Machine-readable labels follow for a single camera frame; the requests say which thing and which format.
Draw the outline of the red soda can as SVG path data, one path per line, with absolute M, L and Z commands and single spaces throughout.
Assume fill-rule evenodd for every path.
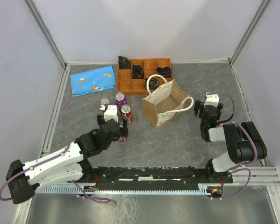
M 102 106 L 108 106 L 108 105 L 111 105 L 111 104 L 112 103 L 111 103 L 111 101 L 108 98 L 102 98 L 100 100 L 100 105 L 102 105 Z
M 128 123 L 131 123 L 133 121 L 132 108 L 130 105 L 122 105 L 121 114 L 123 117 L 127 118 Z

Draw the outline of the purple soda can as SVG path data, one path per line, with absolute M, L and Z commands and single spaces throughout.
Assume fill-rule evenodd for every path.
M 120 110 L 123 105 L 127 105 L 127 97 L 123 92 L 117 92 L 115 95 L 115 103 Z
M 118 141 L 119 142 L 126 142 L 127 141 L 127 137 L 122 136 Z

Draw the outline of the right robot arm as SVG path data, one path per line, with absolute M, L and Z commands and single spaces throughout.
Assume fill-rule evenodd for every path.
M 233 118 L 219 121 L 223 104 L 218 100 L 196 100 L 194 114 L 199 116 L 201 137 L 206 142 L 225 142 L 227 151 L 219 157 L 210 159 L 205 170 L 196 177 L 204 177 L 209 182 L 216 182 L 227 177 L 233 171 L 244 165 L 266 158 L 267 148 L 258 130 L 251 121 L 237 125 L 227 122 Z

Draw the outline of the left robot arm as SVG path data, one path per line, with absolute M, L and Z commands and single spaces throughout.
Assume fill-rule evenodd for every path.
M 22 163 L 11 162 L 6 182 L 13 204 L 31 199 L 35 193 L 49 186 L 93 178 L 93 168 L 88 158 L 107 150 L 111 143 L 128 136 L 128 121 L 119 117 L 118 121 L 105 121 L 97 116 L 99 128 L 81 135 L 69 147 L 60 149 L 38 160 Z

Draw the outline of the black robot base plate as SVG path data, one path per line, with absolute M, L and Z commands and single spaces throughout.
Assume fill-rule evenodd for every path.
M 77 183 L 98 185 L 100 190 L 170 191 L 197 190 L 199 184 L 233 183 L 233 178 L 228 172 L 218 173 L 209 167 L 98 167 L 83 175 Z

